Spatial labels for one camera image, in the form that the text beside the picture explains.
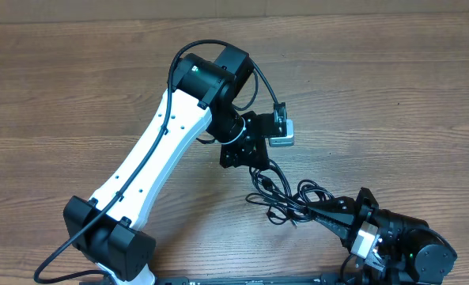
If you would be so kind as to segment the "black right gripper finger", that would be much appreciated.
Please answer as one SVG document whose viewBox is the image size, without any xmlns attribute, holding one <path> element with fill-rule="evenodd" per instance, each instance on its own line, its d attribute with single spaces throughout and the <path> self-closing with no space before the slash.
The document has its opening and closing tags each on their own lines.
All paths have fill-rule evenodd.
<svg viewBox="0 0 469 285">
<path fill-rule="evenodd" d="M 322 226 L 325 226 L 333 234 L 337 235 L 342 241 L 342 243 L 353 241 L 353 235 L 351 231 L 352 231 L 352 225 L 354 224 L 354 218 L 349 217 L 349 218 L 335 219 L 335 218 L 318 215 L 314 218 L 314 220 L 320 223 Z"/>
<path fill-rule="evenodd" d="M 307 203 L 306 206 L 319 216 L 336 222 L 353 222 L 356 217 L 355 200 L 345 196 Z"/>
</svg>

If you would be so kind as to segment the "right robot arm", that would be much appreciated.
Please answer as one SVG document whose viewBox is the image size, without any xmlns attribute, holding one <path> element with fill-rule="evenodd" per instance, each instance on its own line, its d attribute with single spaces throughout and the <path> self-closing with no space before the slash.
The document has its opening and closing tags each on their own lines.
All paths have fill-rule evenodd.
<svg viewBox="0 0 469 285">
<path fill-rule="evenodd" d="M 337 284 L 441 284 L 458 258 L 426 221 L 380 208 L 368 188 L 306 207 L 349 252 Z"/>
</svg>

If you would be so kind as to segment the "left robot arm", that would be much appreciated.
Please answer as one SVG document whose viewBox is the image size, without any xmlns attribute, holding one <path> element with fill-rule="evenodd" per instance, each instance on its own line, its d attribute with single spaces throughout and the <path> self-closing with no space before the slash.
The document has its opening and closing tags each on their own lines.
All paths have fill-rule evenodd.
<svg viewBox="0 0 469 285">
<path fill-rule="evenodd" d="M 69 200 L 63 211 L 69 245 L 96 265 L 103 283 L 155 282 L 149 260 L 156 242 L 143 227 L 166 180 L 202 133 L 219 143 L 225 168 L 266 170 L 269 147 L 293 144 L 293 122 L 283 102 L 263 114 L 234 105 L 249 78 L 264 76 L 238 47 L 223 44 L 214 61 L 183 47 L 152 121 L 122 165 L 88 199 Z"/>
</svg>

